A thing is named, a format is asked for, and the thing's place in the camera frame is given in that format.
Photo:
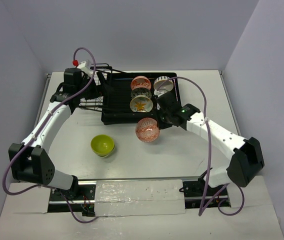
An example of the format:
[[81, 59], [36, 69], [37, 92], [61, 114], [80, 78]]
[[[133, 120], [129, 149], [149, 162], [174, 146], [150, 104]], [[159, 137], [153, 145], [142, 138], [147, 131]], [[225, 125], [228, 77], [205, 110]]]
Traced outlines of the white bowl pink rim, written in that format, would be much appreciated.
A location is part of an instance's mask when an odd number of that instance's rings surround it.
[[170, 92], [174, 88], [174, 83], [168, 76], [159, 76], [155, 79], [153, 88], [157, 91], [165, 90], [167, 92]]

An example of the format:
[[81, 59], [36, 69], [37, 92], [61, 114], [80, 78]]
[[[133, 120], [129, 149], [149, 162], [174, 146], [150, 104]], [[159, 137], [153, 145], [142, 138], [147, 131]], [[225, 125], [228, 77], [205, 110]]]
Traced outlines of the orange blue geometric bowl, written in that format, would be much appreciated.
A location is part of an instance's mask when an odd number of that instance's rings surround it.
[[154, 118], [145, 117], [141, 119], [135, 127], [137, 138], [144, 143], [155, 141], [160, 135], [158, 122]]

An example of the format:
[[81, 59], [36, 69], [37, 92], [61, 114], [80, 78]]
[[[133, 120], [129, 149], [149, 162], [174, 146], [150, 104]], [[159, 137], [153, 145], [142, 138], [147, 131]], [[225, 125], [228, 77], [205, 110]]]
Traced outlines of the leaf pattern white bowl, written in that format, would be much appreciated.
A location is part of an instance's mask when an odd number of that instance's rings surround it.
[[154, 104], [150, 98], [139, 95], [130, 101], [129, 107], [133, 112], [148, 113], [153, 109]]

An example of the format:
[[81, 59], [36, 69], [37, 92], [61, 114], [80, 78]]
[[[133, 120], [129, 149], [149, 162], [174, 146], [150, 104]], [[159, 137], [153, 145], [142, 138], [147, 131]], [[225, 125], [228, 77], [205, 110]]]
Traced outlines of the black leaf pattern bowl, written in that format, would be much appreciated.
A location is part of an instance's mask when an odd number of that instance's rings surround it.
[[135, 97], [140, 96], [140, 95], [145, 96], [149, 99], [152, 98], [151, 91], [148, 88], [145, 88], [145, 87], [135, 88], [130, 93], [130, 96], [131, 96], [132, 99], [134, 99]]

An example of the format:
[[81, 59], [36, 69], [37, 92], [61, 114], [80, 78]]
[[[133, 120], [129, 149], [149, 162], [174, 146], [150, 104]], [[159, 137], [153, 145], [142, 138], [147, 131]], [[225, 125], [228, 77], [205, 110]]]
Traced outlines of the orange floral bowl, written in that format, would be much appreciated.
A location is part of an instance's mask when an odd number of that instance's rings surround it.
[[151, 81], [145, 76], [137, 76], [130, 83], [130, 88], [132, 90], [135, 90], [137, 88], [146, 88], [150, 90], [151, 87], [152, 87]]

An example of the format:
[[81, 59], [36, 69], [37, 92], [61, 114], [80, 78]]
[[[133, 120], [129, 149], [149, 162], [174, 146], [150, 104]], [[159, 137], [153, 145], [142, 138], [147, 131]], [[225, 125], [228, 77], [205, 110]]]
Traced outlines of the green bowl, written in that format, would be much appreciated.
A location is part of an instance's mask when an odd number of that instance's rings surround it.
[[90, 147], [97, 156], [107, 157], [115, 149], [115, 142], [110, 136], [100, 134], [92, 138]]

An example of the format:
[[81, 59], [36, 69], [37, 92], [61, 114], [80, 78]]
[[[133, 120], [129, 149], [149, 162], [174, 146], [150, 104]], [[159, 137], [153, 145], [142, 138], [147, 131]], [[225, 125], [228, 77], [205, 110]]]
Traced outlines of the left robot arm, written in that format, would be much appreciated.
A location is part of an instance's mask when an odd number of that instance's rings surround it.
[[34, 187], [55, 189], [65, 198], [75, 199], [80, 193], [75, 175], [55, 168], [49, 150], [65, 121], [81, 105], [81, 100], [97, 99], [105, 93], [106, 79], [102, 71], [86, 73], [79, 68], [67, 68], [48, 108], [31, 133], [20, 143], [8, 149], [12, 177]]

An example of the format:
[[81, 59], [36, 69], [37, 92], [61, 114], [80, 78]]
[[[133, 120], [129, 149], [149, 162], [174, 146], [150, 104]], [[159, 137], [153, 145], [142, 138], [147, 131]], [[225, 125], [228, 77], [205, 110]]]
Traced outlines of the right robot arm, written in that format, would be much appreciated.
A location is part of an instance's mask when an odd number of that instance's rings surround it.
[[202, 139], [211, 139], [211, 146], [219, 149], [229, 160], [227, 166], [213, 168], [202, 175], [200, 192], [211, 195], [218, 186], [234, 183], [245, 188], [265, 166], [260, 142], [246, 139], [204, 117], [204, 113], [192, 104], [181, 106], [171, 92], [155, 91], [160, 110], [160, 121], [181, 127]]

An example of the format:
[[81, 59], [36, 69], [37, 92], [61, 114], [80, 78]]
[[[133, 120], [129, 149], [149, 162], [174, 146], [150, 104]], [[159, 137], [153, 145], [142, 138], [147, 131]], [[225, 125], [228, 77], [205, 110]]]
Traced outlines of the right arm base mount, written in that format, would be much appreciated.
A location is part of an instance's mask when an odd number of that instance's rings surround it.
[[[205, 187], [203, 180], [183, 180], [182, 187], [179, 192], [184, 194], [184, 203], [186, 209], [199, 209]], [[221, 207], [230, 207], [229, 195], [224, 189], [214, 200], [208, 205], [208, 208], [217, 208], [221, 203]]]

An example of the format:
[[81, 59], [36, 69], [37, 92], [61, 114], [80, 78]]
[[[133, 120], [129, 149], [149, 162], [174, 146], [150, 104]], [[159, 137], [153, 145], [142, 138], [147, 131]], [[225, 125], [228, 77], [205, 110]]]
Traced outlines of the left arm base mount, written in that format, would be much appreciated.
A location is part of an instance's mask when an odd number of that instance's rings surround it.
[[[73, 213], [80, 213], [83, 217], [95, 217], [96, 181], [79, 181], [78, 193], [74, 198], [67, 198]], [[48, 213], [69, 213], [67, 202], [57, 190], [49, 195]]]

